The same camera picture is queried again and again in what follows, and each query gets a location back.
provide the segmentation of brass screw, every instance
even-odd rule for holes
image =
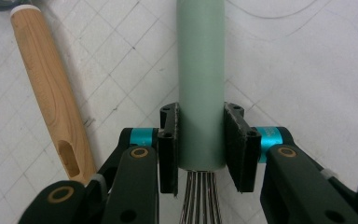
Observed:
[[[131,152],[131,156],[135,159],[140,159],[142,157],[145,157],[147,156],[147,154],[149,154],[149,151],[147,151],[146,148],[142,148],[142,147],[138,147]]]
[[[55,194],[57,194],[60,191],[67,191],[65,195],[61,196],[60,198],[56,198],[54,197]],[[74,188],[70,187],[70,186],[62,186],[59,187],[55,190],[53,190],[49,195],[48,195],[48,202],[49,203],[62,203],[65,202],[67,199],[69,199],[73,194],[74,194],[75,190]]]
[[[297,153],[288,147],[280,147],[278,152],[281,153],[284,157],[296,157]]]

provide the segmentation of wooden handle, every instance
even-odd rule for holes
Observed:
[[[60,56],[42,13],[23,5],[11,23],[48,132],[68,177],[87,184],[95,173],[89,141]]]

